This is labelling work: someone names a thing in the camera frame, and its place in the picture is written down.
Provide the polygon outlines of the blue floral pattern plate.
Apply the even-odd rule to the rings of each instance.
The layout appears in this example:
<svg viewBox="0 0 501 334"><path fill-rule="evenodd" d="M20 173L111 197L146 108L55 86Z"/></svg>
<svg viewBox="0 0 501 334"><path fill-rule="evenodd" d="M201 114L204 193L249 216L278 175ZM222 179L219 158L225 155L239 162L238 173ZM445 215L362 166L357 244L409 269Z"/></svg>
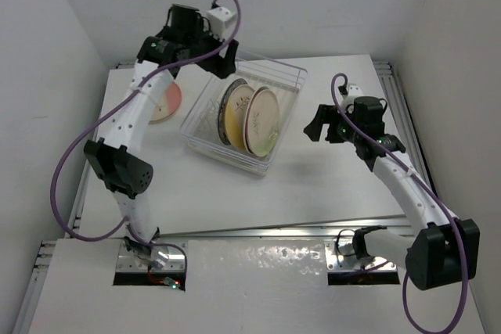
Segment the blue floral pattern plate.
<svg viewBox="0 0 501 334"><path fill-rule="evenodd" d="M247 81L243 78L237 78L233 81L225 90L218 108L217 116L217 127L218 127L218 137L224 145L230 145L230 141L225 131L225 108L228 103L230 95L239 87L247 84Z"/></svg>

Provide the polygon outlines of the cream plate green section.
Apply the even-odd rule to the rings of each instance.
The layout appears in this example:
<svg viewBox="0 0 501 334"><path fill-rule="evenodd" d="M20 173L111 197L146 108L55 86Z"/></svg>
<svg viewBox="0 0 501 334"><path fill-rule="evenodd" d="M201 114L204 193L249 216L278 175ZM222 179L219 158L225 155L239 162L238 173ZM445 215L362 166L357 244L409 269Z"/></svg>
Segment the cream plate green section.
<svg viewBox="0 0 501 334"><path fill-rule="evenodd" d="M281 114L275 93L263 86L252 96L244 117L244 141L247 151L257 157L267 156L274 148Z"/></svg>

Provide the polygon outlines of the cream plate pink section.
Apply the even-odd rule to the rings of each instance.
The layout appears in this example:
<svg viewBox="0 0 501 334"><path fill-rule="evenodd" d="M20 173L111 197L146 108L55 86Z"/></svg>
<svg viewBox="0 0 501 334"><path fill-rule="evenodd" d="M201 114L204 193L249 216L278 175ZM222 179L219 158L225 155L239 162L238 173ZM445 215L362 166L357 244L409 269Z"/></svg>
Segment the cream plate pink section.
<svg viewBox="0 0 501 334"><path fill-rule="evenodd" d="M181 104L181 88L173 81L157 102L153 115L150 119L150 124L159 124L173 117L180 108Z"/></svg>

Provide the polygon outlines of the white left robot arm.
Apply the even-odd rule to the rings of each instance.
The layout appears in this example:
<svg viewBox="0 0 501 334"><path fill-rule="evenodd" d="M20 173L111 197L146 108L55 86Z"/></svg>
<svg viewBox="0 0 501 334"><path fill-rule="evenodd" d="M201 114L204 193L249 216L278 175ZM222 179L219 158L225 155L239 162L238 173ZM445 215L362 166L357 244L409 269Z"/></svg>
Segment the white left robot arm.
<svg viewBox="0 0 501 334"><path fill-rule="evenodd" d="M238 13L217 4L206 13L172 5L164 27L143 42L125 104L110 118L109 131L99 140L85 143L88 162L113 193L136 242L148 243L157 233L146 195L153 167L139 157L157 104L182 66L195 63L219 78L235 72L238 42L224 40L223 34L238 20Z"/></svg>

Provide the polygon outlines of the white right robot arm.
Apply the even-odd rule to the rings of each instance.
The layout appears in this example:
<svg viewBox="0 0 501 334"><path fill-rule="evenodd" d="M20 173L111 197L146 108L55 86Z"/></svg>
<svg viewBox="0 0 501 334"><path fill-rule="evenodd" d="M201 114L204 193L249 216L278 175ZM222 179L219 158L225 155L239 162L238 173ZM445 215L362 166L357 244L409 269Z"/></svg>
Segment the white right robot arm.
<svg viewBox="0 0 501 334"><path fill-rule="evenodd" d="M343 115L335 105L319 105L304 133L317 142L327 125L328 142L351 143L394 196L415 233L408 240L381 225L360 228L352 238L353 256L359 260L383 257L397 264L422 291L474 278L479 227L471 219L460 220L450 210L442 210L431 197L428 185L412 171L405 146L385 131L386 106L380 99L361 96L348 108Z"/></svg>

